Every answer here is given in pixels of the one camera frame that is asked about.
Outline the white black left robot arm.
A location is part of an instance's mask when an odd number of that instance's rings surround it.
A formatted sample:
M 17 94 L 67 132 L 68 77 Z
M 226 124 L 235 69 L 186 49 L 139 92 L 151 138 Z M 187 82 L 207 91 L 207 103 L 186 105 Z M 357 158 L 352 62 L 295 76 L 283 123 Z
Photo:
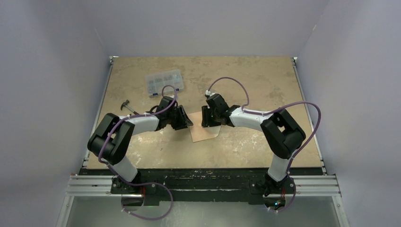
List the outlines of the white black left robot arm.
M 143 114 L 126 117 L 106 114 L 91 135 L 87 149 L 123 180 L 122 186 L 128 193 L 136 193 L 141 187 L 140 172 L 126 155 L 131 138 L 167 125 L 175 131 L 193 125 L 184 107 L 170 96 L 162 97 L 158 105 Z

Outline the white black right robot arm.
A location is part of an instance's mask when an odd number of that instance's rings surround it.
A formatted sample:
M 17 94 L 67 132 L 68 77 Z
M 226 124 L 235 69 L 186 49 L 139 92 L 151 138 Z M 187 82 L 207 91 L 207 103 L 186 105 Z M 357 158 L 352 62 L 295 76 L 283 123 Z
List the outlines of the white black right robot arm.
M 278 192 L 288 178 L 288 166 L 306 134 L 286 109 L 272 113 L 252 111 L 239 105 L 228 106 L 222 95 L 206 91 L 207 105 L 202 107 L 202 127 L 226 125 L 261 131 L 273 152 L 265 185 Z

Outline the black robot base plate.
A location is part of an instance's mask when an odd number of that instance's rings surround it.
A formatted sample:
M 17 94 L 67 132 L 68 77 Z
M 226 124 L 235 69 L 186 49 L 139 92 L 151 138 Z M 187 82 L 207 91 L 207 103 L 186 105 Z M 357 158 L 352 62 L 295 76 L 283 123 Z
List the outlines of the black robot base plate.
M 111 194 L 138 195 L 145 205 L 161 201 L 246 202 L 282 208 L 293 200 L 296 184 L 290 177 L 280 183 L 268 179 L 267 168 L 156 168 L 140 169 L 134 186 L 107 169 L 85 169 L 83 176 L 111 177 Z

